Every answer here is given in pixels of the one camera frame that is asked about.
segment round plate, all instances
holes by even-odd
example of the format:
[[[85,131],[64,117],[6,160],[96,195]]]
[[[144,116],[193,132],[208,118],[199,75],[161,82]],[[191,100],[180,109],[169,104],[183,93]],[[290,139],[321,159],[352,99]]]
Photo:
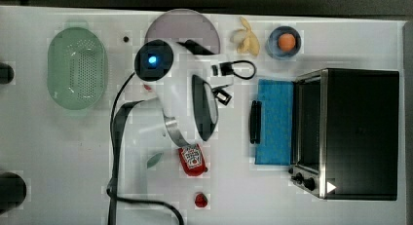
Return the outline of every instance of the round plate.
[[[215,54],[221,49],[213,24],[204,15],[189,9],[174,9],[155,19],[146,32],[145,43],[160,38],[174,42],[191,39]]]

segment garlic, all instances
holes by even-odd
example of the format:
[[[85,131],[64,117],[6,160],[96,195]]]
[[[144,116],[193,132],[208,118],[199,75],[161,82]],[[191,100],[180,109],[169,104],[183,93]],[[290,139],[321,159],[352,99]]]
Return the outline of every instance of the garlic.
[[[238,29],[238,30],[234,31],[234,34],[231,37],[230,41],[232,43],[235,43],[235,44],[239,45],[244,40],[244,38],[246,37],[246,34],[247,33],[244,29]]]
[[[239,54],[250,52],[253,56],[258,56],[260,45],[258,38],[252,32],[251,26],[245,18],[240,17],[241,24],[245,29],[234,31],[231,42],[238,44],[237,52]]]

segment black cable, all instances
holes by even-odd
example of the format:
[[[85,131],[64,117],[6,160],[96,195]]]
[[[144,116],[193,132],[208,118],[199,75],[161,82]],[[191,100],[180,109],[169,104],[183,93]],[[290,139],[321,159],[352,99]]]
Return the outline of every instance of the black cable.
[[[121,96],[121,94],[122,94],[122,91],[125,89],[125,86],[128,84],[128,82],[131,80],[131,78],[133,77],[133,75],[134,75],[134,72],[132,73],[132,75],[125,81],[125,83],[124,83],[124,85],[119,89],[119,91],[118,91],[118,94],[116,95],[116,97],[115,97],[115,100],[114,100],[114,102],[113,102],[113,106],[112,106],[112,111],[111,111],[111,113],[110,113],[110,137],[111,137],[111,140],[112,140],[112,149],[113,149],[113,153],[114,153],[114,164],[113,164],[113,169],[112,169],[112,171],[114,171],[115,170],[115,162],[117,163],[117,165],[119,165],[119,160],[115,160],[116,159],[116,157],[115,157],[115,153],[116,153],[116,150],[115,150],[115,140],[114,140],[114,138],[113,138],[113,121],[114,121],[114,118],[113,118],[113,116],[115,115],[115,109],[116,109],[116,105],[117,105],[117,103],[118,103],[118,99],[119,99],[119,97]],[[165,202],[161,202],[161,201],[152,201],[152,200],[138,200],[138,199],[127,199],[127,198],[123,198],[123,197],[118,197],[118,195],[116,195],[116,194],[112,194],[112,192],[111,192],[111,186],[113,186],[113,187],[117,187],[117,179],[116,179],[116,183],[115,183],[115,185],[111,185],[111,184],[113,184],[114,182],[113,182],[113,177],[115,177],[115,178],[117,178],[117,175],[116,175],[117,173],[115,173],[115,175],[114,175],[114,172],[112,172],[112,179],[110,180],[110,182],[109,182],[109,185],[108,185],[108,187],[107,187],[107,189],[106,189],[106,194],[111,198],[111,199],[113,199],[115,202],[123,202],[123,203],[128,203],[128,204],[146,204],[146,205],[157,205],[157,206],[164,206],[164,207],[166,207],[166,208],[168,208],[168,209],[170,209],[172,212],[173,212],[173,214],[175,214],[175,216],[176,216],[176,218],[178,219],[178,221],[179,221],[179,225],[184,225],[184,221],[183,221],[183,218],[182,218],[182,215],[180,214],[180,212],[174,207],[174,206],[172,206],[172,205],[170,205],[170,204],[167,204],[167,203],[165,203]]]
[[[241,78],[243,80],[250,80],[252,79],[252,77],[255,76],[255,74],[257,73],[257,67],[255,66],[255,64],[251,61],[248,60],[237,60],[237,61],[233,61],[232,64],[237,64],[237,63],[249,63],[253,68],[254,68],[254,72],[252,73],[252,75],[248,76],[248,77],[244,77],[244,76],[240,76],[239,74],[237,74],[234,70],[234,76]]]
[[[119,99],[119,96],[121,96],[121,94],[122,94],[122,91],[125,89],[125,87],[127,86],[127,84],[128,84],[128,82],[131,80],[131,78],[134,76],[134,72],[131,74],[131,76],[125,81],[125,83],[124,83],[124,85],[122,85],[122,87],[121,87],[121,89],[118,91],[118,94],[116,94],[116,97],[115,97],[115,101],[113,102],[113,105],[112,105],[112,112],[110,112],[110,137],[111,137],[111,139],[112,139],[112,146],[114,146],[115,145],[115,143],[114,143],[114,140],[113,140],[113,137],[112,137],[112,133],[113,133],[113,116],[115,115],[115,109],[116,109],[116,105],[117,105],[117,103],[118,103],[118,99]]]

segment red object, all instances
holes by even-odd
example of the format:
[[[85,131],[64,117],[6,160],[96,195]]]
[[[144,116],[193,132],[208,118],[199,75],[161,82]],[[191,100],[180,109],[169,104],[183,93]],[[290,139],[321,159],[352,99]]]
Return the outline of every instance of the red object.
[[[200,193],[195,197],[195,206],[197,207],[207,207],[207,196]]]
[[[148,92],[152,91],[152,88],[150,86],[143,85],[143,88],[145,88],[145,90],[148,91]]]
[[[189,145],[178,149],[183,170],[189,176],[198,176],[206,171],[206,162],[200,145]]]

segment orange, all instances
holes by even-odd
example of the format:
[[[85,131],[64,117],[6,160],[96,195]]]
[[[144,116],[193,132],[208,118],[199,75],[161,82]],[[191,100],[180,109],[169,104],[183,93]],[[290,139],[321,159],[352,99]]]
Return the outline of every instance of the orange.
[[[279,47],[283,52],[289,52],[295,47],[295,37],[290,33],[284,33],[279,38]]]

